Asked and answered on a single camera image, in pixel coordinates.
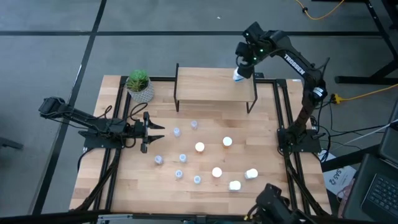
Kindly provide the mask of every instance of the black table leg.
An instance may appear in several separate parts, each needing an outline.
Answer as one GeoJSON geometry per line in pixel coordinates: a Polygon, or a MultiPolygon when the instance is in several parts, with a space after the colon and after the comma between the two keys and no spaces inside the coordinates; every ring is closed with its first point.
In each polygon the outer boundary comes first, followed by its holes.
{"type": "Polygon", "coordinates": [[[395,85],[398,83],[398,78],[385,78],[385,76],[396,69],[398,69],[398,63],[393,60],[370,77],[337,76],[335,81],[336,83],[347,84],[395,85]]]}
{"type": "Polygon", "coordinates": [[[249,102],[246,102],[246,111],[250,113],[250,111],[253,109],[254,104],[257,101],[257,85],[256,85],[256,76],[253,75],[253,90],[254,90],[254,101],[252,105],[249,108],[249,102]]]}
{"type": "Polygon", "coordinates": [[[0,138],[0,146],[4,147],[12,147],[14,149],[22,149],[24,145],[19,144],[17,142],[5,139],[5,138],[0,138]]]}
{"type": "Polygon", "coordinates": [[[177,100],[177,80],[178,80],[178,68],[180,64],[176,64],[175,66],[175,82],[174,82],[174,104],[175,110],[178,112],[180,110],[180,101],[177,100]]]}

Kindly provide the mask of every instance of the desk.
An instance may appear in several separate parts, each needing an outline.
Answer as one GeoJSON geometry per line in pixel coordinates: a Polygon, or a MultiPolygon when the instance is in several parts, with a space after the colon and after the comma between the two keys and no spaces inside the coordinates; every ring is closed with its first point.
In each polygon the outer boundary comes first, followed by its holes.
{"type": "MultiPolygon", "coordinates": [[[[104,76],[95,116],[102,114],[108,105],[115,104],[120,79],[116,75],[104,76]]],[[[154,81],[153,84],[155,97],[145,111],[149,112],[155,124],[165,129],[150,130],[149,134],[164,134],[165,137],[148,145],[147,154],[140,152],[139,139],[134,148],[122,150],[112,212],[244,215],[267,183],[280,187],[282,195],[289,197],[284,160],[277,152],[276,129],[279,125],[272,85],[257,84],[257,106],[247,114],[245,102],[224,101],[186,102],[176,112],[174,82],[154,81]],[[197,130],[190,127],[193,119],[198,121],[197,130]],[[181,130],[178,139],[174,137],[174,127],[181,130]],[[232,147],[227,150],[221,146],[225,136],[233,139],[232,147]],[[194,150],[198,141],[206,146],[201,155],[194,150]],[[178,161],[182,153],[187,155],[186,164],[178,161]],[[155,165],[154,157],[158,154],[164,157],[162,166],[155,165]],[[219,179],[211,177],[214,167],[223,170],[219,179]],[[259,177],[245,180],[243,172],[250,168],[256,168],[259,177]],[[177,169],[184,172],[181,180],[175,180],[174,172],[177,169]],[[195,175],[201,176],[200,185],[193,183],[195,175]],[[232,180],[241,181],[242,189],[239,192],[228,191],[228,184],[232,180]]],[[[287,86],[293,116],[296,116],[301,108],[302,84],[299,80],[287,80],[287,86]]],[[[126,94],[124,90],[121,107],[126,94]]],[[[132,101],[130,108],[134,105],[136,102],[132,101]]],[[[79,206],[96,185],[103,156],[103,149],[95,149],[82,159],[70,208],[79,206]]],[[[304,153],[301,153],[301,161],[308,189],[323,209],[330,212],[319,161],[313,155],[304,153]]],[[[105,186],[100,208],[104,208],[107,191],[105,186]]],[[[295,192],[298,207],[302,209],[300,191],[296,188],[295,192]]]]}

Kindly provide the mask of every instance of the wooden table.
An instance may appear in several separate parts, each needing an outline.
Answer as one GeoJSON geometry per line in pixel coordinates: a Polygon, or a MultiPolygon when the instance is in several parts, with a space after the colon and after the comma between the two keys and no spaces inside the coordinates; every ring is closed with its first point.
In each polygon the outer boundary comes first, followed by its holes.
{"type": "MultiPolygon", "coordinates": [[[[120,76],[104,76],[94,115],[103,113],[108,105],[114,105],[120,76]]],[[[123,149],[119,164],[112,212],[123,213],[173,213],[244,215],[254,205],[255,198],[267,183],[282,189],[289,197],[283,158],[277,152],[278,120],[272,85],[257,84],[258,102],[250,114],[243,102],[201,101],[174,108],[174,82],[153,82],[155,97],[146,111],[155,124],[163,130],[150,130],[149,134],[164,134],[165,137],[148,145],[148,153],[139,150],[141,140],[132,149],[123,149]],[[190,122],[198,121],[198,129],[192,130],[190,122]],[[179,127],[181,136],[174,137],[173,128],[179,127]],[[223,149],[221,140],[229,136],[233,145],[223,149]],[[195,143],[205,143],[203,154],[195,152],[195,143]],[[180,154],[187,155],[187,163],[179,162],[180,154]],[[162,166],[155,165],[154,157],[164,157],[162,166]],[[211,170],[220,167],[223,175],[212,178],[211,170]],[[245,180],[245,170],[256,168],[259,177],[245,180]],[[183,179],[176,180],[174,173],[181,169],[183,179]],[[200,175],[202,183],[195,185],[193,177],[200,175]],[[242,183],[239,192],[229,192],[232,180],[242,183]]],[[[301,108],[302,84],[300,80],[287,80],[289,98],[294,118],[301,108]]],[[[123,92],[122,102],[126,98],[123,92]]],[[[280,90],[282,110],[283,94],[280,90]]],[[[136,105],[131,101],[130,108],[136,105]]],[[[121,103],[119,117],[122,115],[121,103]]],[[[324,210],[330,212],[325,183],[319,161],[311,154],[301,153],[305,182],[324,210]]],[[[79,206],[96,185],[100,176],[104,149],[95,149],[81,162],[70,208],[79,206]]],[[[100,208],[104,208],[107,186],[103,190],[100,208]]],[[[295,189],[299,208],[302,200],[295,189]]]]}
{"type": "Polygon", "coordinates": [[[232,82],[234,68],[176,68],[175,109],[180,101],[238,101],[246,102],[250,113],[257,101],[256,84],[253,77],[232,82]]]}

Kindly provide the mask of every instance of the white cup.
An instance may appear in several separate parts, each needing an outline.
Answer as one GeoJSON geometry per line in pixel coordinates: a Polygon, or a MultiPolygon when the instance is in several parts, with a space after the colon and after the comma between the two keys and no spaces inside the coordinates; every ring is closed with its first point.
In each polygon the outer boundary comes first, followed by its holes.
{"type": "Polygon", "coordinates": [[[244,178],[246,179],[253,179],[259,175],[256,169],[249,169],[244,173],[244,178]]]}
{"type": "Polygon", "coordinates": [[[205,150],[205,145],[202,142],[198,142],[195,145],[195,149],[197,152],[202,153],[205,150]]]}
{"type": "Polygon", "coordinates": [[[214,167],[214,169],[211,171],[211,174],[213,177],[219,178],[223,174],[223,171],[219,167],[214,167]]]}
{"type": "Polygon", "coordinates": [[[179,128],[174,128],[174,136],[175,137],[180,137],[180,135],[181,135],[180,129],[179,128]]]}
{"type": "Polygon", "coordinates": [[[186,162],[187,161],[187,156],[185,154],[180,155],[180,162],[186,162]]]}
{"type": "Polygon", "coordinates": [[[241,190],[241,183],[237,180],[231,181],[228,188],[229,190],[241,190]]]}
{"type": "Polygon", "coordinates": [[[198,121],[191,121],[191,127],[194,130],[198,129],[198,121]]]}
{"type": "Polygon", "coordinates": [[[161,165],[163,163],[162,156],[155,156],[155,162],[156,164],[161,165]]]}
{"type": "Polygon", "coordinates": [[[232,145],[232,139],[230,137],[223,138],[223,147],[228,148],[232,145]]]}
{"type": "Polygon", "coordinates": [[[199,176],[195,176],[195,177],[193,178],[193,182],[194,182],[195,184],[200,184],[201,178],[200,178],[199,176]]]}
{"type": "Polygon", "coordinates": [[[180,171],[180,170],[175,171],[175,178],[181,179],[182,175],[183,175],[182,171],[180,171]]]}

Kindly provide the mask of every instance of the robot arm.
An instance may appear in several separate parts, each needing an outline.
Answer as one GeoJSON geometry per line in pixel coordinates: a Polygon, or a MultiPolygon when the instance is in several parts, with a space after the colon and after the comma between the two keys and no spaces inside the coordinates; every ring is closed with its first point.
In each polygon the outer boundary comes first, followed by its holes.
{"type": "Polygon", "coordinates": [[[311,64],[293,48],[285,32],[281,30],[264,32],[257,22],[249,26],[243,32],[243,36],[246,43],[240,42],[235,51],[239,75],[250,78],[255,65],[268,56],[278,55],[304,79],[302,109],[294,123],[286,130],[284,141],[286,146],[298,145],[305,137],[305,124],[310,119],[316,105],[327,96],[323,73],[328,60],[321,67],[315,68],[314,64],[311,64]]]}
{"type": "Polygon", "coordinates": [[[124,148],[127,138],[141,138],[141,152],[147,152],[147,144],[164,136],[149,136],[148,128],[164,129],[164,127],[152,123],[149,113],[144,112],[144,120],[134,120],[134,124],[127,123],[126,119],[97,118],[86,112],[75,109],[58,97],[44,99],[39,109],[40,116],[46,119],[65,118],[87,127],[87,131],[79,131],[79,134],[86,138],[87,148],[124,148]]]}

